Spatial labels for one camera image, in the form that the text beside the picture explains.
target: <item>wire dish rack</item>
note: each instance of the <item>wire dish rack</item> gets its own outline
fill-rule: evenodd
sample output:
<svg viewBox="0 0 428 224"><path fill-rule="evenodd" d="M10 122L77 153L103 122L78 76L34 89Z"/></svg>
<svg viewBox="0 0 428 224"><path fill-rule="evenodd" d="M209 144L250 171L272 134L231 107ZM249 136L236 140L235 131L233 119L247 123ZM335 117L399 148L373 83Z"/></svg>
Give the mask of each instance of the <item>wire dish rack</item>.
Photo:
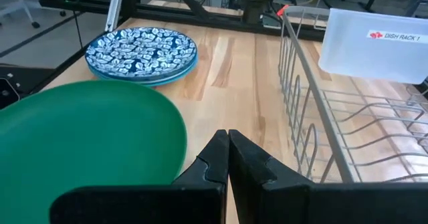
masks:
<svg viewBox="0 0 428 224"><path fill-rule="evenodd" d="M320 183L428 181L425 93L322 73L298 36L303 23L325 30L328 15L289 7L282 17L278 71L297 171Z"/></svg>

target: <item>stack of plates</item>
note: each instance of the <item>stack of plates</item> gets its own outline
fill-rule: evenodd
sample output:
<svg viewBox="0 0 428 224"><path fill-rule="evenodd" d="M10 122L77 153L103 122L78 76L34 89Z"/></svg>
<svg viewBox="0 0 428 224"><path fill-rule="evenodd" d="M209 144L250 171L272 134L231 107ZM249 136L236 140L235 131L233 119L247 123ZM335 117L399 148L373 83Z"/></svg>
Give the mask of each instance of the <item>stack of plates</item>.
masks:
<svg viewBox="0 0 428 224"><path fill-rule="evenodd" d="M145 86L174 82L197 63L195 42L177 31L137 27L107 33L86 50L90 71L107 80L128 80Z"/></svg>

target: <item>green plate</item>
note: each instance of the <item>green plate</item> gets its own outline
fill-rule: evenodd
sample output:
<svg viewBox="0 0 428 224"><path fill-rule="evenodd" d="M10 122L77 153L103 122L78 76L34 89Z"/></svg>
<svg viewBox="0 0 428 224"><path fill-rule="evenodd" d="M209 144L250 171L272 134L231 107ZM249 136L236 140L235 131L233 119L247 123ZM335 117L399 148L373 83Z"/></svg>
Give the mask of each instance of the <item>green plate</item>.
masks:
<svg viewBox="0 0 428 224"><path fill-rule="evenodd" d="M94 185L162 185L186 151L179 111L122 81L60 86L0 110L0 223L49 223L61 194Z"/></svg>

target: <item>white plastic container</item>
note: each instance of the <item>white plastic container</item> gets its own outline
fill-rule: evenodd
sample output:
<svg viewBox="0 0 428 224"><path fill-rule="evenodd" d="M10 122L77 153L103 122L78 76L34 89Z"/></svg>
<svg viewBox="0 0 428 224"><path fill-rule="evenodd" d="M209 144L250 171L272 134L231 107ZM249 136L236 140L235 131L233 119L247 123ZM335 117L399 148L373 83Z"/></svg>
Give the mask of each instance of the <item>white plastic container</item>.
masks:
<svg viewBox="0 0 428 224"><path fill-rule="evenodd" d="M332 74L420 84L428 77L428 21L331 9L318 65Z"/></svg>

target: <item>wooden tabletop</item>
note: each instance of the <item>wooden tabletop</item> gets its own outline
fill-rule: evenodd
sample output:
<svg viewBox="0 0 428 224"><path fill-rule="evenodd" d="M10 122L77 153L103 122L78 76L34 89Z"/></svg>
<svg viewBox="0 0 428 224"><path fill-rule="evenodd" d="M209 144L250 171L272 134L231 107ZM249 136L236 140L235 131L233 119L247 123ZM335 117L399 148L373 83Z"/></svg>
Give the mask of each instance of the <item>wooden tabletop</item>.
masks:
<svg viewBox="0 0 428 224"><path fill-rule="evenodd" d="M186 7L180 3L152 1L150 4L169 7ZM207 7L208 11L239 15L238 11ZM125 27L167 27L183 32L197 44L199 62L197 67L185 78L159 86L155 89L172 100L180 110L187 127L188 149L183 169L187 168L196 155L204 148L218 129L237 129L260 145L272 156L284 164L296 169L294 147L290 140L288 117L285 114L283 96L278 77L280 55L280 38L261 34L211 29L178 23L165 23L145 19L129 19L120 28ZM362 80L323 72L318 67L322 43L300 41L308 58L310 67L316 76L320 88L324 90L343 91L355 96L327 93L337 100L350 100L368 104L385 102L385 99L363 98L359 94L381 96L406 100L409 94L405 85L380 80ZM303 70L296 68L296 73ZM72 82L95 80L82 57L66 71L48 84L44 90ZM302 85L307 84L302 78ZM357 111L358 106L343 102L332 102L332 108ZM371 113L393 116L391 110L371 108ZM370 115L357 116L351 121L341 123L341 131L352 131L370 121ZM319 118L313 122L322 126ZM402 122L377 122L369 128L346 136L349 146L360 146L389 133L406 132ZM366 148L353 150L350 155L354 162L370 162L392 156L401 152L420 152L423 149L408 138L388 138ZM320 158L328 158L331 150L327 146L320 147ZM410 173L428 173L426 159L399 158L370 166L358 167L359 175L364 181L385 181ZM322 174L326 163L317 162L314 166L315 175ZM331 179L340 180L337 170L333 170ZM237 215L229 186L228 223L237 223Z"/></svg>

